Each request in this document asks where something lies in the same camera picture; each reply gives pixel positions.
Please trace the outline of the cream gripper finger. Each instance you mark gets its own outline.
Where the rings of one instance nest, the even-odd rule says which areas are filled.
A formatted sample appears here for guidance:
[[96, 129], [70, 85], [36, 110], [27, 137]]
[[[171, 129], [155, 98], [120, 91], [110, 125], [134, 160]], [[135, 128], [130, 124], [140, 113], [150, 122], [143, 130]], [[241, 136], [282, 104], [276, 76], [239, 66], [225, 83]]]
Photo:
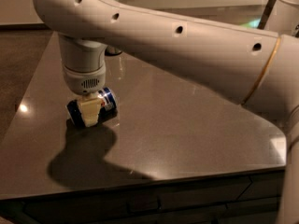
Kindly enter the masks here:
[[78, 109], [86, 127], [92, 127], [98, 123], [101, 105], [102, 99], [98, 93], [91, 93], [78, 98]]

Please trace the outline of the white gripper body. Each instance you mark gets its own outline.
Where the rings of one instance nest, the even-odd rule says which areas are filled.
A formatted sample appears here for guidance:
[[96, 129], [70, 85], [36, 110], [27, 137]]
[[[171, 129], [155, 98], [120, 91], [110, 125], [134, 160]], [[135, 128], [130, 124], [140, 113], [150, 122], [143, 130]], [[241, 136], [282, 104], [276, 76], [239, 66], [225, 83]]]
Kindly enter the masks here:
[[73, 93], [85, 95], [101, 90], [106, 83], [106, 67], [96, 71], [82, 73], [63, 67], [64, 81]]

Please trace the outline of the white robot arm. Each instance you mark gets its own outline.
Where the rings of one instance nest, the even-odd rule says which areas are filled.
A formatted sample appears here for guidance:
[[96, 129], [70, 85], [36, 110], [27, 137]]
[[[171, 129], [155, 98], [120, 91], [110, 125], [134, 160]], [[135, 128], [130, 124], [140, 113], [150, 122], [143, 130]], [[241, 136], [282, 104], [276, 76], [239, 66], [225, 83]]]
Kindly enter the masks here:
[[95, 94], [105, 84], [111, 46], [176, 76], [209, 87], [264, 117], [287, 137], [286, 174], [276, 224], [299, 223], [299, 40], [116, 0], [33, 0], [39, 18], [58, 33], [64, 80], [82, 96], [87, 126], [97, 121]]

